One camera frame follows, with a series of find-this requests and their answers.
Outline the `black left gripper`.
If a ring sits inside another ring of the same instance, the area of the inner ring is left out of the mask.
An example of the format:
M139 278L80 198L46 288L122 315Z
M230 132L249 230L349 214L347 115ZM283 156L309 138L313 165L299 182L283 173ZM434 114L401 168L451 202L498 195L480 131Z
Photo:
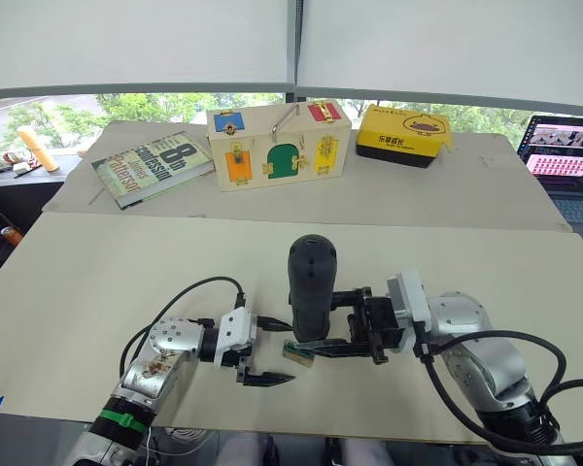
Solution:
M290 324L270 316L258 316L257 327L268 332L292 331ZM222 366L232 367L236 370L236 381L238 383L244 386L272 387L295 379L293 375L275 372L252 374L249 364L252 351L253 346L247 345L242 349L229 349L223 354Z

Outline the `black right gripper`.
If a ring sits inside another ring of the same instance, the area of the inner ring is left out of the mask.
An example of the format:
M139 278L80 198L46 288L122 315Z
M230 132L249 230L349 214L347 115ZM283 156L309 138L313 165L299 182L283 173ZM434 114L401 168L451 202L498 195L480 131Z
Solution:
M386 351L398 346L403 333L396 321L391 299L373 296L370 287L333 291L330 310L333 312L338 308L353 308L347 317L351 342L327 339L294 346L327 358L370 357L376 365L388 363Z

